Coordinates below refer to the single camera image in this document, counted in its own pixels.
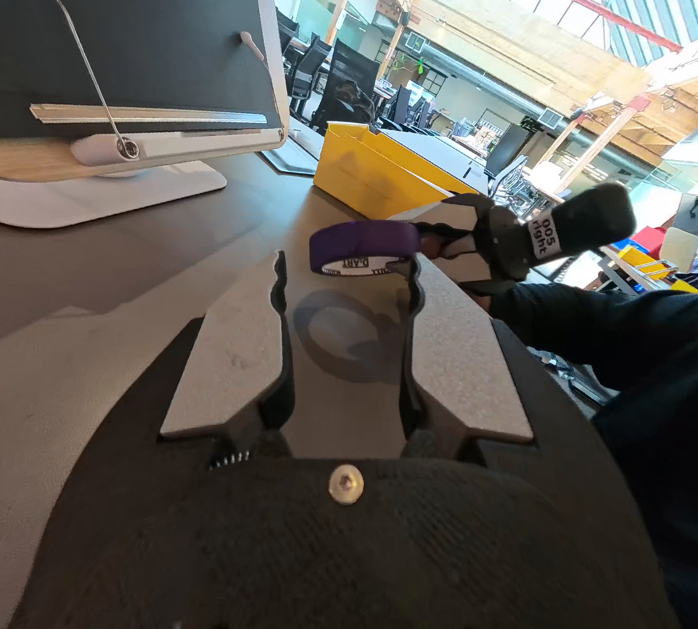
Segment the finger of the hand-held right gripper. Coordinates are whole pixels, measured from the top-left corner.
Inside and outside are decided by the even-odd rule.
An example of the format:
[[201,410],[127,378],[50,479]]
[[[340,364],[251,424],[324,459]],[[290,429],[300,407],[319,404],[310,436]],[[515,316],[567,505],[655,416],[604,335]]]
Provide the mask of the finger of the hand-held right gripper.
[[481,283],[492,279],[488,262],[475,251],[460,253],[453,258],[433,258],[432,264],[456,284]]
[[388,217],[389,221],[404,221],[422,225],[443,237],[460,237],[473,232],[477,223],[493,209],[493,200],[479,194],[458,194],[436,203]]

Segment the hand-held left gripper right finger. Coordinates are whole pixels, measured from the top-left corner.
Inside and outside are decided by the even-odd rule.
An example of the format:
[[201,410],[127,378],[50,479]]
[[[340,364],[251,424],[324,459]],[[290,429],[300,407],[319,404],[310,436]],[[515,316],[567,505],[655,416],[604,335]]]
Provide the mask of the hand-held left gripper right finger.
[[533,429],[489,315],[421,253],[410,261],[399,415],[437,444],[528,444]]

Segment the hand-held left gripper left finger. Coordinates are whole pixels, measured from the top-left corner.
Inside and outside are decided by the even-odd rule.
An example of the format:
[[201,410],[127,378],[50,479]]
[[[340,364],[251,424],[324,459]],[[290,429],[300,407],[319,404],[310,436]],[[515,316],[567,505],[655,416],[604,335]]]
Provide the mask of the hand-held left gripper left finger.
[[213,303],[161,425],[163,438],[257,438],[294,410],[283,251],[241,274]]

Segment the purple masking tape roll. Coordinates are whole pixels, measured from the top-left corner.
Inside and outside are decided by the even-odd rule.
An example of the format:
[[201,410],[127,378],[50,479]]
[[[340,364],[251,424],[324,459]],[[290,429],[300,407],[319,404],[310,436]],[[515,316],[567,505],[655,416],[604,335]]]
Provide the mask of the purple masking tape roll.
[[420,246],[420,234],[412,223],[349,221],[330,225],[310,236],[309,265],[317,275],[390,275],[394,264],[412,258]]

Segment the yellow storage bin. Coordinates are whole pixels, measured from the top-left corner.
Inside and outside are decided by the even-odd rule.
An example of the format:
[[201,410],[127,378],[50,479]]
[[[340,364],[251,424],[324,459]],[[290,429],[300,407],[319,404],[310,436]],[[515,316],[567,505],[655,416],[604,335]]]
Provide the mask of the yellow storage bin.
[[443,137],[338,121],[327,128],[313,185],[368,219],[488,193],[484,167]]

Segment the black computer monitor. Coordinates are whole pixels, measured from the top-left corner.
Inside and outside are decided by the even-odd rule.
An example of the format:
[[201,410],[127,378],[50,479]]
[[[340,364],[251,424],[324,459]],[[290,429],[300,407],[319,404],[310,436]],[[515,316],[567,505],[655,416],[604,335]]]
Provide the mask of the black computer monitor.
[[511,124],[505,130],[486,157],[484,171],[490,180],[497,177],[516,159],[530,136],[530,131],[516,124]]

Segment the black office chair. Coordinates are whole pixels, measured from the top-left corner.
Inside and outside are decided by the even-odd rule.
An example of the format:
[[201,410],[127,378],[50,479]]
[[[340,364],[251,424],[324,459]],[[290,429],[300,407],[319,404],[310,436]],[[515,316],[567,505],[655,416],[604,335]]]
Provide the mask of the black office chair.
[[337,40],[325,90],[309,127],[324,137],[332,122],[372,124],[376,119],[373,95],[378,68],[378,63]]

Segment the grey folded cloth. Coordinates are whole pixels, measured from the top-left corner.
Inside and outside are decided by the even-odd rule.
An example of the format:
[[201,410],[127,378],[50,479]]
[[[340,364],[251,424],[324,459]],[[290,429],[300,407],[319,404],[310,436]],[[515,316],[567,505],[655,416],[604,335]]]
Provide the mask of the grey folded cloth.
[[258,154],[282,175],[313,178],[317,171],[318,159],[292,139],[287,139],[282,147]]

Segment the black board book stand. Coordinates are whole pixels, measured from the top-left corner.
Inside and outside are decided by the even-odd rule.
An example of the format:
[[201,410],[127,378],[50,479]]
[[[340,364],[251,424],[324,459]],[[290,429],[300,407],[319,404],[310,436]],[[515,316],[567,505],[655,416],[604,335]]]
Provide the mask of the black board book stand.
[[2,225],[222,190],[289,126],[274,0],[1,0]]

